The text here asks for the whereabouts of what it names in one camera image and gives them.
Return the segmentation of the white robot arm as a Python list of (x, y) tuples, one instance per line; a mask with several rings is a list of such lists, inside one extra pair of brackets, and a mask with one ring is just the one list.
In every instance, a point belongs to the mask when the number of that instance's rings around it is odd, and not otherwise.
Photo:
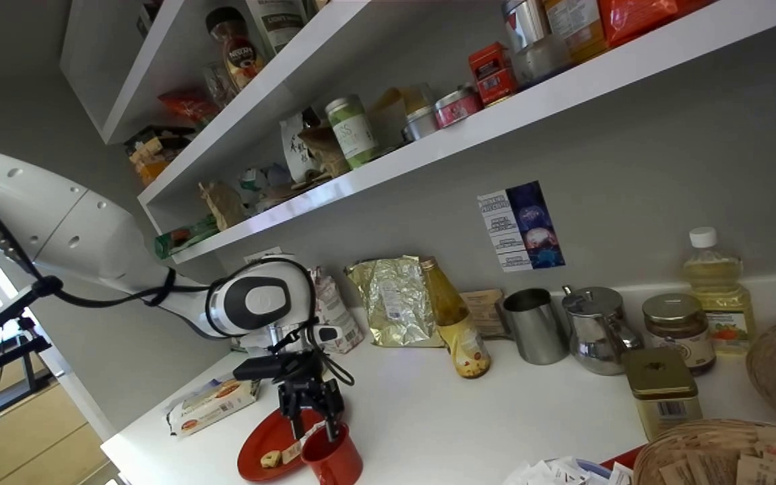
[(0, 254), (20, 266), (31, 297), (58, 297), (78, 308), (109, 298), (76, 297), (63, 274), (119, 290), (119, 304), (140, 298), (185, 321), (210, 340), (271, 329), (275, 340), (248, 355), (236, 381), (271, 381), (279, 414), (298, 422), (314, 410), (337, 425), (344, 401), (331, 362), (314, 340), (314, 274), (291, 255), (261, 255), (213, 284), (197, 284), (164, 263), (142, 239), (133, 218), (96, 191), (28, 161), (0, 153)]

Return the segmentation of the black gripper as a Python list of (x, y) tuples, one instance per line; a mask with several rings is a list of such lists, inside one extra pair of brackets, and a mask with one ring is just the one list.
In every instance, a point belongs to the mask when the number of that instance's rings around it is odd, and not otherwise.
[(314, 410), (325, 421), (337, 421), (344, 412), (340, 387), (352, 383), (352, 374), (322, 351), (244, 358), (233, 377), (271, 381), (286, 417)]

